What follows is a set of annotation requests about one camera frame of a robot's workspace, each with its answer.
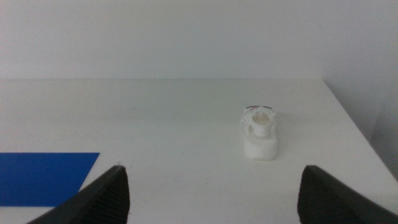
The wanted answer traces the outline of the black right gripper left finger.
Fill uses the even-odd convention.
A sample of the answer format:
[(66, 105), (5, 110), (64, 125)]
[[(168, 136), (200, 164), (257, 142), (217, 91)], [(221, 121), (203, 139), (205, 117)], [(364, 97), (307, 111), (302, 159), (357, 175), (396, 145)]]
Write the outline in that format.
[(130, 209), (124, 166), (113, 166), (76, 195), (29, 224), (126, 224)]

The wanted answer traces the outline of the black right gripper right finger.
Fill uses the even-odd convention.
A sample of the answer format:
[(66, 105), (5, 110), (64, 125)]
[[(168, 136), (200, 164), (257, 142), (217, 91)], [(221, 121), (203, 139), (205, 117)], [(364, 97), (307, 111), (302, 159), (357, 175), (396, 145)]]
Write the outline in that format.
[(397, 215), (357, 193), (318, 166), (302, 172), (297, 212), (301, 223), (397, 223)]

